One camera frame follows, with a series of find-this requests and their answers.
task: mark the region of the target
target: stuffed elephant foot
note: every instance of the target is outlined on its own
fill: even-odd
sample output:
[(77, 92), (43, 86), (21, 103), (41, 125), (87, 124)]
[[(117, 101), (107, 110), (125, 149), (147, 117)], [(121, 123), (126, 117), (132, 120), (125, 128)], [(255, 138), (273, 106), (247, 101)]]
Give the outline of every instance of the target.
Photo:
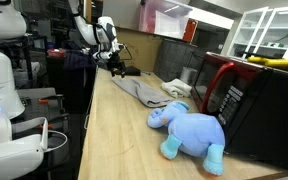
[(204, 169), (214, 175), (220, 176), (223, 174), (223, 150), (224, 146), (212, 144), (208, 148), (207, 156), (204, 160), (203, 167)]
[(167, 159), (174, 159), (181, 144), (182, 142), (171, 134), (168, 136), (167, 140), (161, 144), (161, 152)]

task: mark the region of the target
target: microwave handle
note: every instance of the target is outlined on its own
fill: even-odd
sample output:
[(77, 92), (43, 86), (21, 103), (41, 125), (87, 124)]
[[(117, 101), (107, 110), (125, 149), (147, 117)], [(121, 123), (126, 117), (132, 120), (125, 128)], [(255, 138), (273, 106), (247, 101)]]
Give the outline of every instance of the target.
[(223, 74), (225, 72), (231, 70), (233, 67), (234, 67), (234, 63), (233, 62), (229, 62), (229, 63), (223, 64), (221, 66), (221, 68), (217, 71), (215, 77), (213, 78), (213, 80), (211, 81), (209, 87), (207, 88), (207, 91), (205, 93), (204, 99), (202, 100), (201, 113), (209, 114), (209, 112), (207, 110), (208, 101), (210, 99), (210, 96), (211, 96), (211, 93), (212, 93), (213, 89), (215, 88), (215, 85), (220, 80), (220, 78), (223, 76)]

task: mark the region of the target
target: laboratory bench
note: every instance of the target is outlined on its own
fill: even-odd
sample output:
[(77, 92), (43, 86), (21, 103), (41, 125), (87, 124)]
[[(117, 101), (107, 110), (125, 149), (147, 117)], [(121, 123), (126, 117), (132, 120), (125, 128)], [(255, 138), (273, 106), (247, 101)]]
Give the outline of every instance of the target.
[[(167, 94), (160, 88), (163, 81), (154, 73), (136, 78)], [(189, 113), (198, 112), (192, 99), (177, 100), (190, 105)], [(159, 151), (160, 144), (167, 138), (167, 128), (152, 129), (147, 125), (152, 110), (117, 86), (109, 71), (98, 69), (89, 120), (85, 125), (87, 132), (78, 179), (234, 180), (273, 179), (288, 175), (286, 170), (242, 155), (225, 154), (225, 170), (220, 177), (203, 170), (203, 158), (179, 151), (175, 159), (168, 160)]]

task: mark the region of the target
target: white cabinet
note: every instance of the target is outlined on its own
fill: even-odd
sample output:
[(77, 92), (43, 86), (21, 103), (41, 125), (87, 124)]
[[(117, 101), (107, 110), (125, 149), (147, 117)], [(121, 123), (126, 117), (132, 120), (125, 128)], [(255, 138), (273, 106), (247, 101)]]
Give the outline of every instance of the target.
[(245, 52), (288, 58), (288, 7), (244, 13), (227, 55), (246, 58)]

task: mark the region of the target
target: microwave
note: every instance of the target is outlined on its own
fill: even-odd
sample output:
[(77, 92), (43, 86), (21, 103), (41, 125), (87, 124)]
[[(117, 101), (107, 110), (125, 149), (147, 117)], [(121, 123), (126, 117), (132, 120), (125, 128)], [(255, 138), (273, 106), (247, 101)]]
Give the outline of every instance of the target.
[(210, 52), (197, 71), (193, 100), (221, 124), (225, 151), (288, 169), (288, 72)]

